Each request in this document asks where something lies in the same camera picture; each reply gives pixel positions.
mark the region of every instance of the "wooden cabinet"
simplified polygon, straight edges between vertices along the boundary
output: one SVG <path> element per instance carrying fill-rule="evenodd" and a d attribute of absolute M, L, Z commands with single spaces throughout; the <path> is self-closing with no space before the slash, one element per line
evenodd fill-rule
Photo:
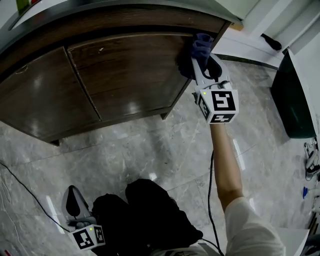
<path fill-rule="evenodd" d="M 122 34 L 72 45 L 68 53 L 106 122 L 173 105 L 188 81 L 178 55 L 191 40 L 188 33 Z"/>
<path fill-rule="evenodd" d="M 1 83 L 0 120 L 50 142 L 47 138 L 99 122 L 99 117 L 60 47 L 31 61 Z"/>

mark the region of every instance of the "blue object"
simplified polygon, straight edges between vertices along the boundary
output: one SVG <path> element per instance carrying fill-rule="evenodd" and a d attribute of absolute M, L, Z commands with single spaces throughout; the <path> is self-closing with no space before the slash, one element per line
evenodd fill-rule
<path fill-rule="evenodd" d="M 308 194 L 308 188 L 306 188 L 305 186 L 303 187 L 303 194 L 302 194 L 302 198 L 305 199 L 306 195 Z"/>
<path fill-rule="evenodd" d="M 205 33 L 198 33 L 194 36 L 191 47 L 191 56 L 198 61 L 202 72 L 207 69 L 213 41 L 214 39 Z"/>

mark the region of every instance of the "countertop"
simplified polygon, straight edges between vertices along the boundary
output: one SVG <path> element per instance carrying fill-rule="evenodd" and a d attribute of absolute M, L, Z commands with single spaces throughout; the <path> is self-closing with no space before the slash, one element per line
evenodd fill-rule
<path fill-rule="evenodd" d="M 214 0 L 67 0 L 33 15 L 19 25 L 16 25 L 21 18 L 18 12 L 12 15 L 0 29 L 0 54 L 32 31 L 59 18 L 100 7 L 139 4 L 184 8 L 241 23 L 235 15 Z"/>

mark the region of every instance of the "person's arm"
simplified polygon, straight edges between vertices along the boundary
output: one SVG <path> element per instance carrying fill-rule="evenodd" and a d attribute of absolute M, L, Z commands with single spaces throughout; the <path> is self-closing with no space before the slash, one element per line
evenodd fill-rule
<path fill-rule="evenodd" d="M 210 125 L 214 150 L 214 176 L 223 211 L 234 200 L 243 197 L 241 175 L 224 124 Z"/>

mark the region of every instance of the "black pants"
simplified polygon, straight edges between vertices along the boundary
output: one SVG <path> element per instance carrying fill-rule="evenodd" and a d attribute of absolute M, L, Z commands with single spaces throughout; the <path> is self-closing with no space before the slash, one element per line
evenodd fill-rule
<path fill-rule="evenodd" d="M 92 212 L 102 226 L 105 245 L 92 251 L 108 256 L 148 255 L 155 249 L 185 248 L 203 237 L 168 193 L 149 179 L 125 190 L 128 204 L 114 194 L 98 197 Z"/>

